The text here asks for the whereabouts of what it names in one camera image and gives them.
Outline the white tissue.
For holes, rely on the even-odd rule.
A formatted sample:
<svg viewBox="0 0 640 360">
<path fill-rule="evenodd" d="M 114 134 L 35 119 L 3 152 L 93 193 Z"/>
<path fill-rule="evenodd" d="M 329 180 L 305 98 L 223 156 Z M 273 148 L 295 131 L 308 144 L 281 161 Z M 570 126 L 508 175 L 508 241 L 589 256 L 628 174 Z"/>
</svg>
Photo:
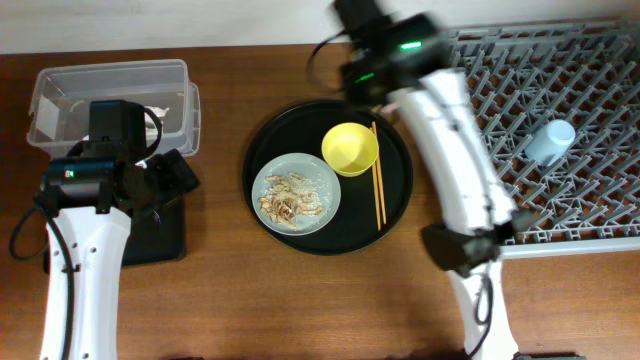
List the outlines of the white tissue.
<svg viewBox="0 0 640 360">
<path fill-rule="evenodd" d="M 158 118 L 160 123 L 163 123 L 164 122 L 163 118 L 169 112 L 170 107 L 161 108 L 161 107 L 148 106 L 148 109 Z M 145 116 L 145 128 L 148 130 L 156 131 L 157 127 L 153 122 L 153 118 L 148 113 L 145 113 L 144 116 Z"/>
</svg>

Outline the pink cup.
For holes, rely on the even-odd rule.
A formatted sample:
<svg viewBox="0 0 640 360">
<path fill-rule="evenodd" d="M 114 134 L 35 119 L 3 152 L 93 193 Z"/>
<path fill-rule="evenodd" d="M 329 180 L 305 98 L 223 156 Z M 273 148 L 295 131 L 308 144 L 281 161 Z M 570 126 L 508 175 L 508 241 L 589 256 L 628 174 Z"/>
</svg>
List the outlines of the pink cup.
<svg viewBox="0 0 640 360">
<path fill-rule="evenodd" d="M 383 114 L 392 114 L 394 111 L 396 111 L 399 108 L 399 105 L 397 103 L 390 103 L 387 104 L 385 106 L 382 107 L 381 112 Z"/>
</svg>

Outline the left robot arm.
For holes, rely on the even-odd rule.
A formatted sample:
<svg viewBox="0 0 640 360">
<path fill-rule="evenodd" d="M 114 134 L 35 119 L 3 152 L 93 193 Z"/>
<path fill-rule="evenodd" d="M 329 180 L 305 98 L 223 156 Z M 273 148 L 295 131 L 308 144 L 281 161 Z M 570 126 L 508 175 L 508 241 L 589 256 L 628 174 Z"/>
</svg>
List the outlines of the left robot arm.
<svg viewBox="0 0 640 360">
<path fill-rule="evenodd" d="M 161 213 L 199 181 L 176 149 L 158 153 L 149 108 L 94 101 L 89 135 L 52 160 L 34 207 L 46 220 L 49 285 L 40 358 L 114 359 L 119 280 L 134 225 L 161 225 Z"/>
</svg>

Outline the yellow bowl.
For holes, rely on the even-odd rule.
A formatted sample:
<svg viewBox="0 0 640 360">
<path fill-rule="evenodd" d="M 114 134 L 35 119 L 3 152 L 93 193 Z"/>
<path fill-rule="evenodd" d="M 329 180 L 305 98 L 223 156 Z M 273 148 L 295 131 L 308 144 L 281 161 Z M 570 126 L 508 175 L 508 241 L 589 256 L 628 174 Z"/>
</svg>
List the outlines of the yellow bowl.
<svg viewBox="0 0 640 360">
<path fill-rule="evenodd" d="M 356 177 L 374 165 L 379 156 L 379 144 L 370 128 L 346 122 L 332 127 L 324 135 L 321 154 L 337 174 Z"/>
</svg>

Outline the blue cup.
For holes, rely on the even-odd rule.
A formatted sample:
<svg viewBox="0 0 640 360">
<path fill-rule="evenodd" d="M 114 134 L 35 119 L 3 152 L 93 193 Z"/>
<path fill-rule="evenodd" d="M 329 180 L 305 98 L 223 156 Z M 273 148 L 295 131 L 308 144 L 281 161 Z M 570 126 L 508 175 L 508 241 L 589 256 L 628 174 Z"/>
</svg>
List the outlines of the blue cup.
<svg viewBox="0 0 640 360">
<path fill-rule="evenodd" d="M 565 120 L 553 120 L 533 134 L 524 153 L 529 160 L 549 166 L 560 159 L 574 142 L 576 131 Z"/>
</svg>

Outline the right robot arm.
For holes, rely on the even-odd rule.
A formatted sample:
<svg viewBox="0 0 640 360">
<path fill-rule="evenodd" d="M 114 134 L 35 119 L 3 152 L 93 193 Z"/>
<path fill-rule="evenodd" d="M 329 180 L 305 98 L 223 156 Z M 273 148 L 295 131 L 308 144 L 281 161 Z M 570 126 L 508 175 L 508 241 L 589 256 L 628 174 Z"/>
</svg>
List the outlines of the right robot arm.
<svg viewBox="0 0 640 360">
<path fill-rule="evenodd" d="M 454 288 L 469 359 L 516 359 L 502 291 L 503 243 L 527 218 L 507 194 L 483 144 L 466 77 L 426 14 L 395 20 L 374 0 L 335 0 L 353 51 L 340 68 L 348 102 L 394 104 L 436 189 L 442 221 L 421 231 Z"/>
</svg>

